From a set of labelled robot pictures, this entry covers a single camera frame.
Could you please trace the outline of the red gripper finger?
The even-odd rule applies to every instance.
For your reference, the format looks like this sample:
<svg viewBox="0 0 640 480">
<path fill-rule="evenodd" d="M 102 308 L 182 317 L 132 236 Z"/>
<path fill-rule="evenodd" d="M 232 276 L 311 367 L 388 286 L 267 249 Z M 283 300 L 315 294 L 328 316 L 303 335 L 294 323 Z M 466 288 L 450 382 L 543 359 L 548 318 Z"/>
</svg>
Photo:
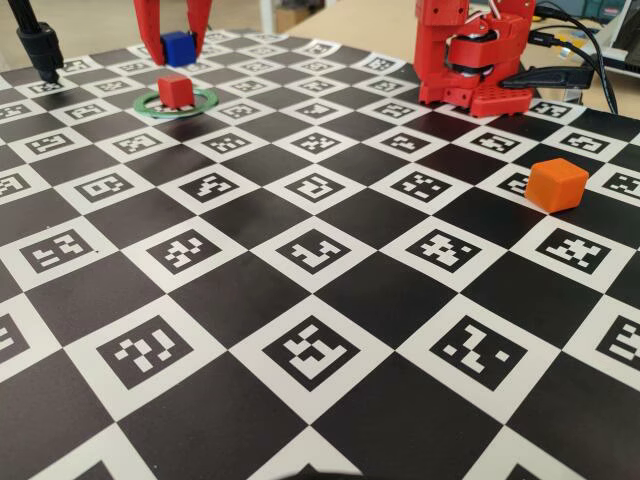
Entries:
<svg viewBox="0 0 640 480">
<path fill-rule="evenodd" d="M 164 65 L 164 47 L 160 34 L 160 1 L 134 0 L 133 4 L 140 37 L 147 52 L 157 65 Z"/>
<path fill-rule="evenodd" d="M 194 42 L 196 56 L 202 51 L 212 4 L 212 0 L 187 0 L 189 33 Z"/>
</svg>

